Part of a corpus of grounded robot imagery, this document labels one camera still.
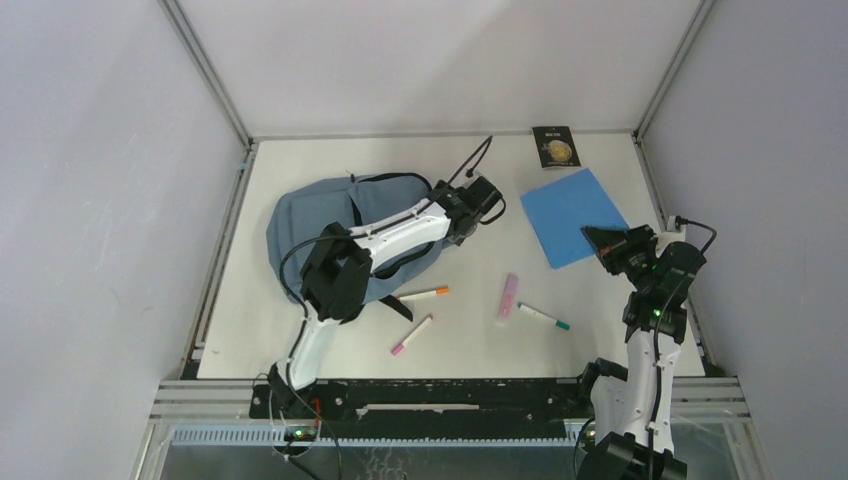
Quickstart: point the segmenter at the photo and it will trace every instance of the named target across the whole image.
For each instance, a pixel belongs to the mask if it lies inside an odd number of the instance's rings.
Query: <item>pink marker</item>
[[[430,325],[430,323],[432,321],[433,321],[433,314],[432,313],[427,315],[426,317],[424,317],[424,320],[421,320],[421,323],[416,325],[415,328],[413,328],[412,331],[409,332],[409,335],[407,335],[406,338],[404,338],[402,342],[398,343],[397,346],[392,349],[392,355],[397,355],[398,353],[402,352],[403,349],[406,348],[407,345],[409,345],[409,342],[411,342],[412,339],[415,338],[415,336],[418,335],[418,333],[421,330],[424,330],[424,327],[426,327],[427,325]]]
[[[515,300],[515,293],[517,291],[518,277],[510,273],[509,276],[506,277],[506,286],[504,287],[504,293],[501,296],[501,310],[498,313],[498,316],[509,316],[509,313],[512,311],[512,302]]]

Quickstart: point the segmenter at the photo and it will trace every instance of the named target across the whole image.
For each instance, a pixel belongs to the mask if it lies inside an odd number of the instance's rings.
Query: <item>marker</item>
[[[418,300],[420,298],[430,298],[430,297],[436,297],[438,295],[444,295],[448,292],[450,292],[450,288],[445,286],[445,287],[434,288],[432,290],[427,290],[426,292],[408,293],[406,295],[401,295],[401,296],[398,297],[398,300],[401,300],[401,301]]]
[[[501,309],[498,312],[498,316],[500,317],[508,317],[509,312],[512,311],[512,301],[515,300],[515,292],[518,291],[518,277],[514,274],[510,273],[506,277],[506,285],[504,286],[504,293],[501,295]]]
[[[568,330],[569,328],[571,328],[571,326],[569,324],[562,322],[560,320],[557,320],[556,318],[551,317],[550,315],[546,315],[546,314],[536,310],[535,308],[527,305],[526,303],[518,302],[518,309],[521,310],[522,312],[527,312],[530,315],[533,315],[534,317],[541,318],[542,320],[546,320],[548,322],[551,322],[551,323],[553,323],[554,325],[556,325],[557,327],[559,327],[563,330]]]
[[[418,335],[421,332],[421,330],[424,330],[424,327],[426,327],[427,325],[430,325],[430,323],[432,323],[432,322],[433,322],[433,314],[431,313],[431,314],[427,315],[426,317],[424,317],[424,320],[421,320],[421,323],[416,325],[415,328],[413,328],[412,331],[409,332],[409,335],[407,335],[406,338],[404,338],[402,342],[397,344],[397,346],[392,349],[392,355],[397,355],[398,353],[402,352],[403,349],[406,348],[407,345],[409,345],[409,342],[411,342],[412,339],[415,338],[416,335]]]

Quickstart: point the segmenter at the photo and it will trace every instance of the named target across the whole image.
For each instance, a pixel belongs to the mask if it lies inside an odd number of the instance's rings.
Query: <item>orange marker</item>
[[[434,288],[433,290],[427,290],[427,291],[424,291],[424,292],[408,293],[406,295],[401,295],[401,296],[398,297],[398,300],[400,300],[400,301],[418,300],[419,298],[429,298],[429,297],[436,297],[436,296],[439,296],[439,295],[444,295],[448,292],[450,292],[450,288],[445,286],[445,287]]]

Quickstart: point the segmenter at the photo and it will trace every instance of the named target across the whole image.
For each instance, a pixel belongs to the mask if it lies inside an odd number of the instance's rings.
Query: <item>backpack strap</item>
[[[409,262],[414,262],[415,260],[418,260],[419,258],[423,257],[424,255],[427,255],[428,253],[430,253],[430,250],[433,249],[434,243],[435,242],[430,242],[430,243],[427,244],[426,247],[422,248],[421,250],[419,250],[415,253],[410,253],[409,255],[407,255],[403,258],[397,259],[395,261],[395,263],[391,264],[390,266],[385,267],[385,268],[381,268],[380,270],[377,270],[376,272],[374,272],[374,276],[379,278],[380,280],[392,278],[392,276],[394,274],[396,274],[398,270],[400,270],[400,267],[406,265]]]
[[[398,312],[410,322],[412,321],[412,310],[410,310],[406,305],[400,303],[400,300],[398,300],[394,295],[388,295],[381,298],[380,303]]]

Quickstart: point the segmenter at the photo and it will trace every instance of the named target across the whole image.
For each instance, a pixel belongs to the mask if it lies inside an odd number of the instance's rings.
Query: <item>blue cloth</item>
[[[595,254],[580,227],[627,228],[588,168],[525,193],[521,204],[554,269]]]

